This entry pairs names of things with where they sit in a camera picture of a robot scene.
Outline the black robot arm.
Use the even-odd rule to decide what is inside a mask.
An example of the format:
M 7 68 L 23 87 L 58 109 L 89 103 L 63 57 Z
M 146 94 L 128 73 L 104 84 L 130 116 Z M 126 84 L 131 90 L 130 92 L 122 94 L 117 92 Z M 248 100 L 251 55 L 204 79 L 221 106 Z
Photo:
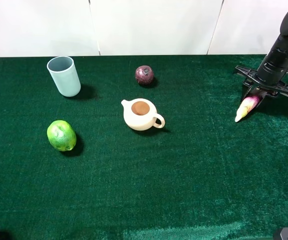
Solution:
M 288 97 L 288 84 L 282 81 L 288 73 L 288 12 L 280 25 L 280 34 L 258 69 L 237 65 L 236 74 L 245 77 L 241 100 L 249 95 L 258 94 L 275 97 L 279 94 Z

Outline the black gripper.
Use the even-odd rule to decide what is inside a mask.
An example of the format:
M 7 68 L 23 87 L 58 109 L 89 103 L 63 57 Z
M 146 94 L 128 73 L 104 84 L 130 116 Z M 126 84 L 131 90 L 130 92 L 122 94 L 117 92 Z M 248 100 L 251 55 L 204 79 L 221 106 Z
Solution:
M 278 94 L 288 97 L 288 84 L 283 82 L 283 77 L 288 74 L 288 68 L 278 69 L 277 71 L 263 67 L 264 76 L 259 77 L 259 71 L 237 65 L 234 69 L 235 74 L 245 77 L 242 85 L 240 101 L 242 102 L 251 91 L 255 93 L 255 108 L 257 108 L 266 96 L 276 97 Z

